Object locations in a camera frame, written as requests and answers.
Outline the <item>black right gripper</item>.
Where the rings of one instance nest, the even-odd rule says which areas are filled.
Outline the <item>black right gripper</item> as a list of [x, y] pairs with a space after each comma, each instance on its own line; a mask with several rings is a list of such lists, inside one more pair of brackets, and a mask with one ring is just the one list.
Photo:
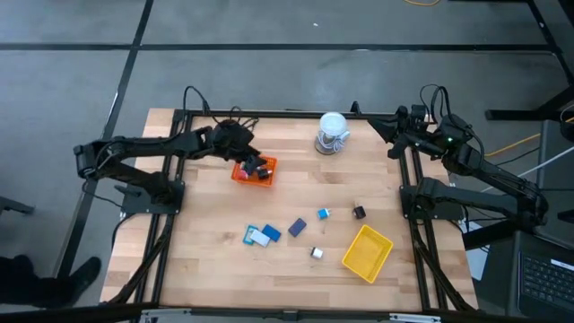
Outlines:
[[393, 144], [387, 152], [389, 158], [399, 158], [406, 147], [426, 153], [432, 158], [439, 158], [442, 149], [436, 145], [433, 134], [427, 130], [430, 123], [426, 121], [426, 117], [426, 108], [423, 106], [412, 106], [411, 110], [399, 106], [396, 120], [369, 118], [368, 123], [386, 143]]

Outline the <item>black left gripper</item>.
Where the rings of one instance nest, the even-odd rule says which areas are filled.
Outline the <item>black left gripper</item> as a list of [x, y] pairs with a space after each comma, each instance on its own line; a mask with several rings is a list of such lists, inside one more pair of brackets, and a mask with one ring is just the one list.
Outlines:
[[236, 133], [228, 144], [228, 157], [236, 162], [244, 162], [243, 172], [250, 176], [254, 170], [266, 165], [266, 159], [260, 156], [260, 152], [250, 145], [254, 139], [251, 132]]

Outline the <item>navy box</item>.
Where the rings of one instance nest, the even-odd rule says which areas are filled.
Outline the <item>navy box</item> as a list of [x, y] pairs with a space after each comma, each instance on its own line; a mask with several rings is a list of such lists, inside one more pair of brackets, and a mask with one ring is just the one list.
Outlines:
[[300, 233], [306, 228], [307, 223], [302, 220], [301, 218], [298, 218], [292, 225], [291, 227], [288, 229], [288, 233], [296, 238], [300, 235]]

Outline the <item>orange plastic mesh basket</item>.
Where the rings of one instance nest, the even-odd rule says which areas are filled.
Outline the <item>orange plastic mesh basket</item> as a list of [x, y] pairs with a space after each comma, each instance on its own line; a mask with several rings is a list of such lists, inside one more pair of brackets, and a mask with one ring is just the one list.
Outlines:
[[[236, 163], [234, 165], [234, 167], [232, 169], [232, 173], [231, 173], [231, 178], [234, 181], [241, 183], [241, 184], [249, 184], [249, 185], [255, 185], [255, 186], [266, 187], [266, 188], [271, 187], [273, 185], [273, 182], [274, 182], [274, 175], [276, 173], [278, 161], [276, 158], [269, 157], [269, 156], [262, 156], [262, 158], [266, 159], [266, 165], [261, 166], [257, 170], [254, 170], [253, 173], [250, 176], [248, 176], [248, 179], [246, 179], [246, 180], [237, 179], [238, 172], [240, 170], [242, 170], [242, 165], [240, 163]], [[274, 173], [269, 175], [268, 179], [260, 179], [257, 176], [257, 171], [260, 169], [273, 170]]]

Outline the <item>white mushroom table lamp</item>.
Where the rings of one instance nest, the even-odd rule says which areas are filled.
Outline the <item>white mushroom table lamp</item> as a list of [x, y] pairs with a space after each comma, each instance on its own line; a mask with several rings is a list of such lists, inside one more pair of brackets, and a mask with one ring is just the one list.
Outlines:
[[315, 148], [324, 155], [338, 153], [349, 136], [346, 118], [338, 112], [327, 112], [319, 120]]

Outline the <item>yellow plastic mesh basket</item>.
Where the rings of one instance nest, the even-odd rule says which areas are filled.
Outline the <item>yellow plastic mesh basket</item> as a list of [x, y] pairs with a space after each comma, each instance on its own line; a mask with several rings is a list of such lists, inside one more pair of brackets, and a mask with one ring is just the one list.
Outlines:
[[373, 284], [394, 243], [364, 224], [342, 259], [342, 264], [369, 284]]

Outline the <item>black neighbouring table leg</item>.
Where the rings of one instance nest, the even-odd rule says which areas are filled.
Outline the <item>black neighbouring table leg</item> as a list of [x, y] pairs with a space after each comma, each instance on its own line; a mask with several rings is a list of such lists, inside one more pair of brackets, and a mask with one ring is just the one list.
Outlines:
[[561, 113], [564, 117], [574, 117], [574, 73], [570, 70], [564, 54], [552, 35], [551, 29], [545, 21], [542, 12], [537, 7], [535, 0], [524, 0], [528, 5], [531, 14], [534, 16], [538, 28], [542, 33], [546, 46], [550, 53], [558, 61], [564, 73], [568, 86], [547, 102], [535, 109], [487, 109], [485, 117], [491, 121], [542, 121], [547, 119], [559, 119]]

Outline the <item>black side desk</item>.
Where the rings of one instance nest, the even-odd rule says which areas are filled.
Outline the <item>black side desk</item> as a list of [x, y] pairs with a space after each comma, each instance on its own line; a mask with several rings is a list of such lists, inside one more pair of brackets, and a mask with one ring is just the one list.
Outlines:
[[574, 210], [574, 143], [563, 137], [558, 121], [546, 120], [542, 123], [540, 164], [570, 148], [573, 151], [536, 171], [537, 184], [549, 203], [547, 224], [539, 227], [537, 233], [565, 248], [574, 249], [574, 223], [558, 217], [559, 213]]

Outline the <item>black laptop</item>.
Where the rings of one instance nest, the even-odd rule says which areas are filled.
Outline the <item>black laptop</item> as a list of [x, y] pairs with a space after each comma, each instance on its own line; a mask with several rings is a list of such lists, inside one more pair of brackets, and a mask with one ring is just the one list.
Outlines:
[[574, 323], [574, 264], [520, 253], [517, 309], [530, 318]]

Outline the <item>person's foot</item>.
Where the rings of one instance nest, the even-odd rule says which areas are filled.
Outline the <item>person's foot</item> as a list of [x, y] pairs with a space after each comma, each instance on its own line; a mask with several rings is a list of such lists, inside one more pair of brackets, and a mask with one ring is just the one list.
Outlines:
[[101, 260], [89, 258], [66, 277], [39, 277], [25, 255], [0, 257], [0, 304], [58, 309], [74, 305], [100, 274]]

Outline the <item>grey chair leg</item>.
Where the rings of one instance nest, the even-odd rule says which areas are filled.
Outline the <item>grey chair leg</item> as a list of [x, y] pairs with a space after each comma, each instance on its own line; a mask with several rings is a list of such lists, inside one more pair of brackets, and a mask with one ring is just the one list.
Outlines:
[[32, 214], [34, 210], [34, 206], [25, 205], [10, 198], [0, 196], [0, 215], [4, 211], [14, 211], [20, 214]]

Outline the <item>black aluminium table frame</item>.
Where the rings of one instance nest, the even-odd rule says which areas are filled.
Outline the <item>black aluminium table frame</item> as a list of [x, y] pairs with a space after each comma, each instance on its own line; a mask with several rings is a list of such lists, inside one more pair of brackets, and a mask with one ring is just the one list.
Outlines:
[[[367, 116], [349, 116], [350, 138], [333, 155], [314, 146], [319, 114], [262, 112], [254, 146], [277, 159], [271, 187], [239, 184], [231, 165], [188, 161], [186, 191], [175, 221], [161, 301], [190, 305], [295, 310], [418, 310], [422, 306], [411, 231], [399, 188], [412, 166], [387, 157]], [[362, 205], [364, 219], [352, 210]], [[326, 208], [330, 216], [317, 218]], [[301, 218], [296, 238], [288, 229]], [[266, 248], [242, 242], [249, 225], [281, 232]], [[369, 284], [342, 264], [362, 225], [394, 243]], [[310, 255], [316, 247], [323, 257]]]

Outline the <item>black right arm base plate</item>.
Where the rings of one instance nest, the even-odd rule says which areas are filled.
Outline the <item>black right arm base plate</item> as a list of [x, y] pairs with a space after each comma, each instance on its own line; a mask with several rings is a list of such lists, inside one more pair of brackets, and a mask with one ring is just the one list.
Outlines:
[[404, 217], [414, 220], [462, 220], [464, 211], [461, 205], [436, 201], [417, 193], [416, 186], [401, 186], [399, 195]]

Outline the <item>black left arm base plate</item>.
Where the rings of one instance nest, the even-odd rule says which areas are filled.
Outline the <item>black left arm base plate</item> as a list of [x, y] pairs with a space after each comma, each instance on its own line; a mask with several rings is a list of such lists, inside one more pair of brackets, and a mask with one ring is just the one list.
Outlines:
[[124, 195], [121, 210], [126, 214], [178, 214], [185, 192], [183, 181], [170, 181], [173, 196], [170, 201], [153, 202], [143, 189], [133, 185], [116, 185], [115, 189]]

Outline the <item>silver metal bracket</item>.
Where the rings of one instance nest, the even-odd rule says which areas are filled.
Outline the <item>silver metal bracket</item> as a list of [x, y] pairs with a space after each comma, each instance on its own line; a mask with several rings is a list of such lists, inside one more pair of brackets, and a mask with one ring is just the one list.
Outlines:
[[178, 319], [189, 316], [190, 314], [191, 309], [185, 308], [143, 310], [137, 323], [160, 323], [162, 319]]
[[390, 313], [389, 320], [400, 323], [442, 323], [441, 317], [412, 313]]

